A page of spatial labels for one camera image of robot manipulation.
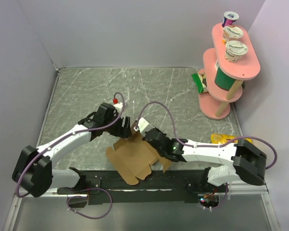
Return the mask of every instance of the yellow snack package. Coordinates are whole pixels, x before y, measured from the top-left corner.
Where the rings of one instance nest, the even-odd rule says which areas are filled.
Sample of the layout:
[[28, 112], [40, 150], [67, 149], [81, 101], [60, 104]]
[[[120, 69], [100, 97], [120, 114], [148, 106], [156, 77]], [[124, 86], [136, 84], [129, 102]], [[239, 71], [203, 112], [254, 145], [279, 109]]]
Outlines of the yellow snack package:
[[217, 133], [213, 133], [211, 135], [211, 141], [212, 143], [216, 143], [216, 144], [224, 144], [227, 143], [228, 141], [234, 139], [237, 136], [229, 136], [229, 135], [225, 135], [225, 134], [217, 134]]

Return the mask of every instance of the yogurt lid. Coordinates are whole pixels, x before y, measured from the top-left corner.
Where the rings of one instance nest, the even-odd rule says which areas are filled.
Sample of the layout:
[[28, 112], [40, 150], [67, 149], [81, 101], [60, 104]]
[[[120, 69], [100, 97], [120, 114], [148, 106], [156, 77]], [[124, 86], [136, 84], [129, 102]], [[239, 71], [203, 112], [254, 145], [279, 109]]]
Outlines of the yogurt lid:
[[226, 48], [229, 52], [235, 55], [243, 55], [246, 54], [249, 50], [248, 47], [240, 41], [229, 41], [226, 43]]
[[227, 11], [224, 14], [224, 17], [230, 20], [238, 20], [239, 19], [239, 15], [235, 12], [232, 11]]
[[225, 26], [223, 28], [223, 32], [226, 36], [234, 38], [234, 39], [239, 39], [240, 37], [244, 35], [243, 30], [237, 26]]

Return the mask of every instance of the shelf tier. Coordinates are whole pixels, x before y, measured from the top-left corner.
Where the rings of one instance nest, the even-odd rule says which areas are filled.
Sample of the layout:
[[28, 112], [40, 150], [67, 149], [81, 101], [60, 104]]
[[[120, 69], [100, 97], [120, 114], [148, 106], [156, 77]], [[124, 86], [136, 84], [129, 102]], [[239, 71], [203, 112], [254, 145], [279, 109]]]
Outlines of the shelf tier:
[[209, 92], [199, 94], [199, 105], [203, 114], [211, 119], [224, 119], [230, 113], [230, 105], [228, 104], [222, 114], [216, 117], [216, 112], [222, 102], [214, 99]]
[[206, 73], [207, 87], [209, 93], [211, 94], [211, 96], [213, 96], [215, 99], [221, 102], [232, 103], [237, 101], [243, 93], [242, 86], [238, 88], [232, 99], [227, 100], [226, 96], [229, 93], [229, 91], [221, 89], [215, 83], [215, 76], [216, 76], [216, 70], [214, 68], [215, 62], [216, 62], [215, 49], [210, 48], [206, 50], [203, 54], [204, 69], [200, 70], [199, 72]]
[[221, 23], [213, 27], [212, 37], [221, 70], [231, 78], [244, 81], [253, 79], [258, 75], [260, 72], [260, 64], [247, 31], [242, 27], [240, 28], [243, 30], [244, 35], [239, 41], [243, 42], [248, 47], [249, 51], [236, 63], [228, 62], [225, 59], [226, 46], [222, 42], [223, 27]]

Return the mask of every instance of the gray marble tabletop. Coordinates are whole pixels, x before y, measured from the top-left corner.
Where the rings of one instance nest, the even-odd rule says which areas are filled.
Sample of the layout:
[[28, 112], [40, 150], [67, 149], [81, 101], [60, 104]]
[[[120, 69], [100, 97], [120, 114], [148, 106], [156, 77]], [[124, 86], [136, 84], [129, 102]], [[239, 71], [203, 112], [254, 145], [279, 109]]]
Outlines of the gray marble tabletop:
[[[112, 103], [113, 94], [122, 92], [128, 108], [126, 116], [135, 120], [141, 108], [152, 100], [165, 103], [173, 114], [177, 134], [199, 142], [210, 142], [212, 133], [238, 135], [233, 111], [222, 120], [203, 115], [198, 103], [197, 88], [191, 74], [195, 68], [65, 68], [59, 79], [47, 115], [40, 144], [52, 141], [69, 131], [87, 114], [96, 111], [102, 102]], [[164, 108], [149, 106], [143, 116], [173, 138], [171, 120]], [[117, 138], [103, 134], [77, 148], [55, 167], [76, 167], [83, 170], [115, 170], [105, 150]], [[217, 164], [206, 162], [173, 163], [171, 169], [204, 169]], [[153, 170], [161, 170], [155, 163]]]

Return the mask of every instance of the cardboard box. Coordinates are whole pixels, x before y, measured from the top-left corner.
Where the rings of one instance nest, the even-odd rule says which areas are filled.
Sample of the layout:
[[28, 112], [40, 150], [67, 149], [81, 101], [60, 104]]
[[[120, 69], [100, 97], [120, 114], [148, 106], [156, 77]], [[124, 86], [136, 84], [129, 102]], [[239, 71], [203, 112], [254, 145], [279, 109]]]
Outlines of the cardboard box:
[[112, 147], [106, 149], [106, 156], [118, 173], [129, 185], [139, 183], [151, 174], [151, 166], [160, 161], [165, 172], [171, 165], [171, 161], [159, 156], [158, 152], [147, 142], [143, 136], [135, 132], [132, 137], [119, 139]]

